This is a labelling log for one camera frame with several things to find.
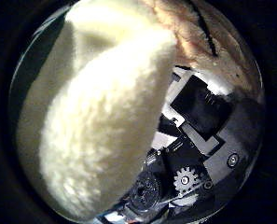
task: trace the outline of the gear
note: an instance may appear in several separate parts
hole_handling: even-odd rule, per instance
[[[195,173],[195,169],[190,167],[182,168],[176,174],[173,184],[181,195],[191,192],[201,182],[199,176]]]

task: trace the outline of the fuzzy fleece cloth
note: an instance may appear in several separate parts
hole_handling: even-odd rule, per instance
[[[17,134],[24,167],[37,144],[47,190],[26,173],[55,210],[87,220],[132,186],[158,126],[175,46],[173,32],[134,0],[84,0],[68,12]]]

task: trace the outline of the metal screw head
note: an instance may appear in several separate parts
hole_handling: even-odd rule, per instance
[[[181,179],[181,182],[183,185],[186,185],[189,182],[189,179],[187,176],[183,176],[183,178]]]
[[[239,162],[239,155],[234,153],[232,155],[229,156],[229,159],[228,159],[228,166],[230,168],[233,168],[236,166],[236,164]]]
[[[206,181],[205,183],[204,183],[204,185],[203,185],[203,187],[205,188],[205,189],[211,189],[212,187],[213,187],[213,182],[212,181]]]

